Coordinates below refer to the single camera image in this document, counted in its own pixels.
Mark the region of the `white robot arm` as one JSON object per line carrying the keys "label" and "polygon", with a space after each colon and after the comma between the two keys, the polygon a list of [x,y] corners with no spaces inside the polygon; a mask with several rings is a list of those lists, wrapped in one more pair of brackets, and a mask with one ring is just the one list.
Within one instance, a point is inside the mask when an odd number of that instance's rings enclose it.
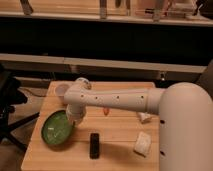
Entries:
{"label": "white robot arm", "polygon": [[88,106],[157,114],[159,171],[213,171],[213,100],[196,84],[97,91],[79,78],[64,101],[71,121],[82,120]]}

